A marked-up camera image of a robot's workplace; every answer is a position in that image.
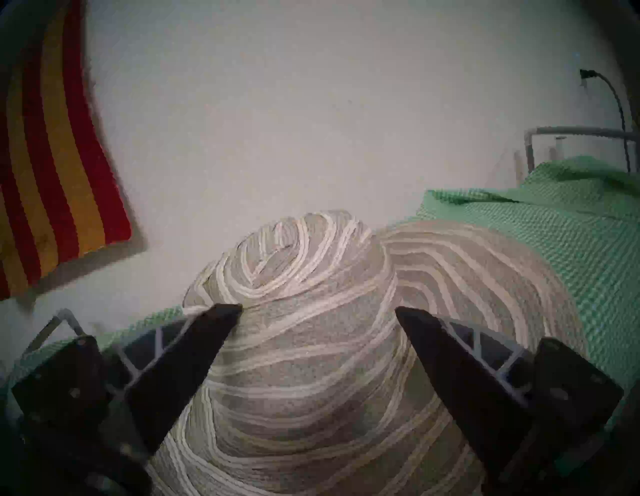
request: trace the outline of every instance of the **black cable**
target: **black cable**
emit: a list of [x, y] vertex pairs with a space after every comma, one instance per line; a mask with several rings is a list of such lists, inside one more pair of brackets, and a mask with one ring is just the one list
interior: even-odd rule
[[[613, 87], [613, 84], [611, 84], [610, 80], [608, 80], [605, 76], [603, 76], [599, 72], [596, 72], [594, 70], [586, 70], [586, 69], [580, 69], [580, 77], [583, 80], [588, 79], [590, 77], [599, 77], [601, 80], [607, 83], [607, 86], [613, 93], [613, 97], [616, 99], [616, 103], [618, 104], [618, 111], [620, 112], [620, 120], [622, 121], [622, 131], [626, 132], [627, 126], [625, 125], [625, 114], [624, 112], [622, 112], [622, 103], [620, 102], [620, 99], [618, 98], [618, 94], [616, 93], [616, 89]], [[627, 148], [627, 139], [623, 138], [622, 143], [625, 147], [625, 159], [627, 160], [627, 173], [631, 174], [631, 162], [629, 161], [629, 150]]]

